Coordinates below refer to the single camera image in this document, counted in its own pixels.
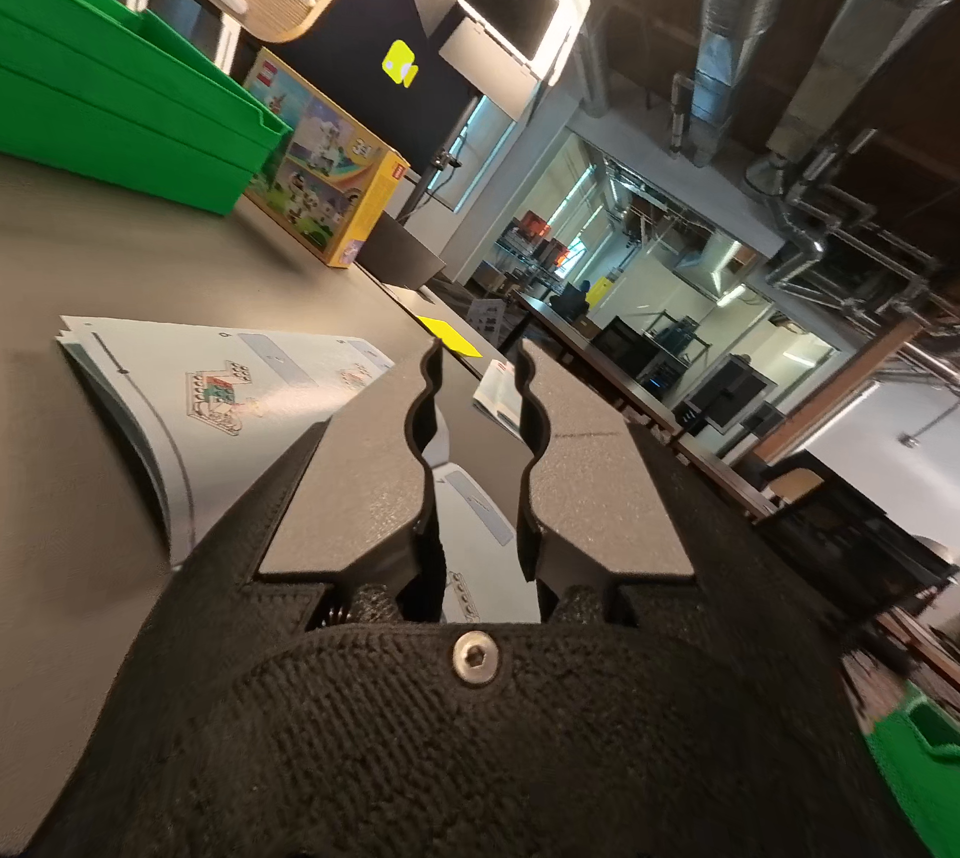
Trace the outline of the yellow paper sheet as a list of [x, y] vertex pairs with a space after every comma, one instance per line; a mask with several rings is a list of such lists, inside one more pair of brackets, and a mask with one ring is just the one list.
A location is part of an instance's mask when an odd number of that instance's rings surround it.
[[483, 352], [449, 322], [423, 315], [416, 315], [415, 317], [453, 354], [468, 359], [479, 359], [483, 356]]

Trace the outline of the brown wooden beam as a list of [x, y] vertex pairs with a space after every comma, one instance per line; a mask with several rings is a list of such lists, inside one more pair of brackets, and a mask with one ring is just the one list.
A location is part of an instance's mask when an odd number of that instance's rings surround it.
[[852, 358], [814, 389], [775, 431], [761, 439], [745, 457], [771, 466], [801, 447], [869, 383], [888, 358], [926, 330], [926, 326], [915, 315], [902, 316], [894, 324], [878, 326]]

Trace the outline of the metal storage shelf rack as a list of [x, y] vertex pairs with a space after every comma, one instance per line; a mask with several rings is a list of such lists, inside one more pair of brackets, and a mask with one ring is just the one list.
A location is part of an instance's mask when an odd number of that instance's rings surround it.
[[585, 250], [579, 239], [565, 245], [548, 221], [532, 210], [510, 221], [494, 242], [491, 263], [509, 283], [542, 296], [559, 295]]

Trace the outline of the open instruction booklet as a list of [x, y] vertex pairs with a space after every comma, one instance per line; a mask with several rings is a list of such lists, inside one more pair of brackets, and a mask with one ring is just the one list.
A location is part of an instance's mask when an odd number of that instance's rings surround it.
[[[145, 469], [173, 569], [300, 435], [394, 365], [358, 337], [61, 320], [62, 352]], [[455, 462], [439, 404], [435, 414], [425, 459], [447, 568], [441, 620], [535, 622], [536, 591], [523, 580], [514, 526]]]

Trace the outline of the dark grey flat panel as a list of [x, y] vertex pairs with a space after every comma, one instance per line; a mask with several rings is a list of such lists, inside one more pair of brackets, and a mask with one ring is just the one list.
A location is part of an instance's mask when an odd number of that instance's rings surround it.
[[446, 267], [386, 211], [381, 212], [355, 263], [383, 284], [409, 290], [425, 286]]

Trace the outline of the metal exhaust hood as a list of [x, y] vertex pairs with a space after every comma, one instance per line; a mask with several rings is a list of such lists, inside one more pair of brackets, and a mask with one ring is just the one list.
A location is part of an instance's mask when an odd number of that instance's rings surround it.
[[702, 243], [685, 250], [672, 272], [701, 294], [719, 300], [730, 292], [753, 251], [722, 230], [711, 231]]

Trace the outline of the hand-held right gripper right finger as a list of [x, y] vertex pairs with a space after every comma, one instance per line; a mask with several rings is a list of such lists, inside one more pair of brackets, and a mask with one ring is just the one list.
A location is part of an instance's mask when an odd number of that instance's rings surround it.
[[530, 340], [514, 370], [531, 452], [516, 551], [538, 605], [556, 608], [578, 588], [610, 608], [621, 588], [692, 586], [693, 564], [628, 422]]

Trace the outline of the yellow lego set box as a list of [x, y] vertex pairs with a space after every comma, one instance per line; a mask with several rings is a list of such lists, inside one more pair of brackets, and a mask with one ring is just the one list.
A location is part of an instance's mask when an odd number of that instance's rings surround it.
[[244, 85], [291, 129], [245, 196], [325, 265], [349, 267], [409, 163], [266, 47]]

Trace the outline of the black light stand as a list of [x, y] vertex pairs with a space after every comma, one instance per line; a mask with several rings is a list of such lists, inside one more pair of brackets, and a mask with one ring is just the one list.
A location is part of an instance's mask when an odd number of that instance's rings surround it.
[[456, 127], [440, 145], [430, 163], [414, 184], [414, 190], [402, 205], [396, 218], [401, 227], [406, 227], [412, 217], [434, 202], [437, 194], [446, 187], [462, 168], [462, 153], [467, 144], [471, 128], [486, 102], [486, 95], [478, 94], [471, 98], [462, 112]]

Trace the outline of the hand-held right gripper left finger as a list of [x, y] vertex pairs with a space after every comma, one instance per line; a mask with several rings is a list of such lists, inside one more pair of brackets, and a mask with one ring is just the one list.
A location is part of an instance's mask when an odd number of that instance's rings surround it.
[[447, 563], [426, 446], [438, 431], [443, 345], [395, 364], [326, 424], [258, 565], [342, 595], [382, 586], [402, 608], [439, 608]]

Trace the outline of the small closed instruction booklet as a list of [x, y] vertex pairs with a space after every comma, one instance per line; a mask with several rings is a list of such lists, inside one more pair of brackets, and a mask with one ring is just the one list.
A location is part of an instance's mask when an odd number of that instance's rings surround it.
[[490, 361], [472, 396], [472, 403], [520, 439], [522, 395], [516, 385], [514, 370], [514, 365], [509, 362]]

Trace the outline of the grey ceiling pipe cluster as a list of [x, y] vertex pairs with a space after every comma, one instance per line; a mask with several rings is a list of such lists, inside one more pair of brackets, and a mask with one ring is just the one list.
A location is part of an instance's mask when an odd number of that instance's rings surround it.
[[763, 204], [785, 243], [764, 281], [849, 320], [921, 323], [929, 340], [958, 334], [958, 310], [933, 287], [942, 262], [878, 221], [879, 207], [837, 179], [880, 133], [830, 135], [799, 164], [767, 151], [746, 168], [741, 188]]

